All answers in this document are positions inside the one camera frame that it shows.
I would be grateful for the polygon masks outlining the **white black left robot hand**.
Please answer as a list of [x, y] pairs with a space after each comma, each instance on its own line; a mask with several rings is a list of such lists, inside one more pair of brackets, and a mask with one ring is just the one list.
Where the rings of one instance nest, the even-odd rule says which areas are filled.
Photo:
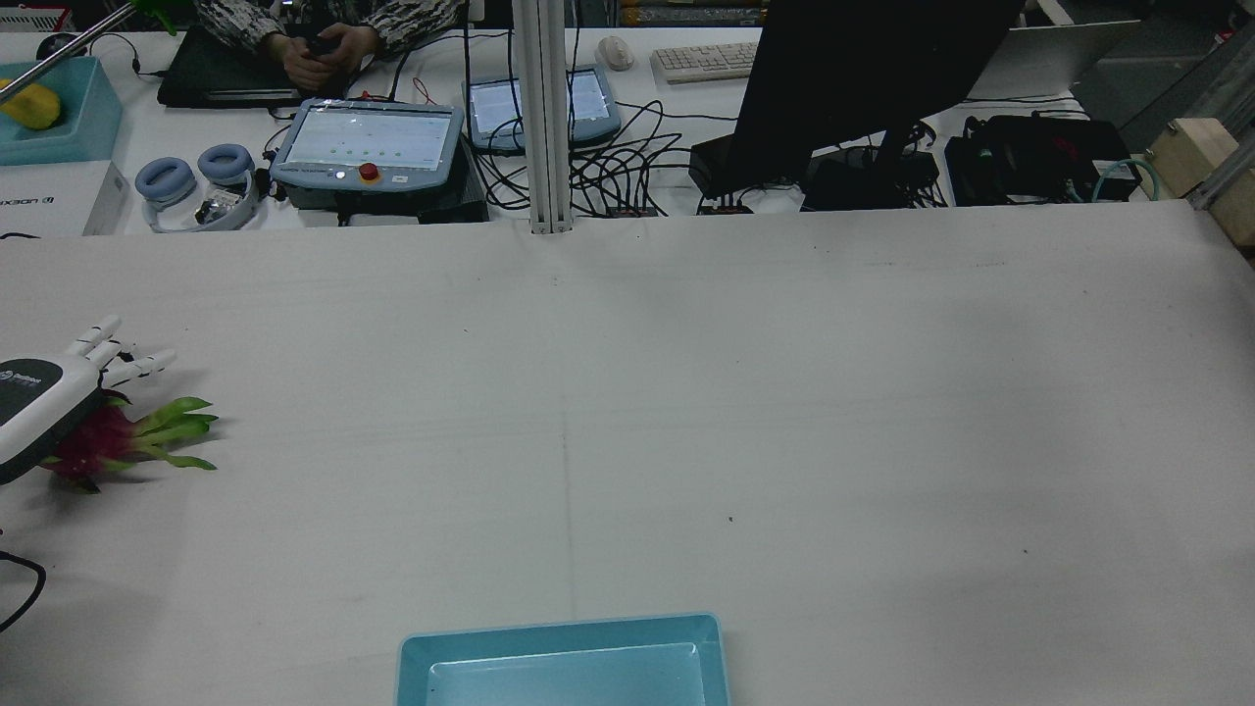
[[14, 357], [1, 365], [1, 482], [14, 482], [63, 441], [105, 393], [161, 372], [174, 349], [133, 357], [133, 345], [114, 339], [122, 319], [107, 316], [55, 356]]

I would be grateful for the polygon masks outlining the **person's left hand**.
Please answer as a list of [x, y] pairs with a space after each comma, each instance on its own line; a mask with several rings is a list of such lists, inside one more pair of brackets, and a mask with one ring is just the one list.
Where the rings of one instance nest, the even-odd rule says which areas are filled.
[[319, 46], [333, 46], [330, 53], [315, 53], [310, 48], [315, 76], [351, 75], [368, 55], [380, 51], [382, 38], [368, 25], [335, 24], [318, 34]]

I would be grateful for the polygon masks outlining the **person's right hand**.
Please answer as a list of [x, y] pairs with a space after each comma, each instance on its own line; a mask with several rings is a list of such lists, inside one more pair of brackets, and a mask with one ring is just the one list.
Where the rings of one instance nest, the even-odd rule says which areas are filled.
[[269, 34], [260, 51], [285, 71], [287, 80], [305, 93], [318, 93], [333, 76], [333, 66], [311, 54], [302, 38]]

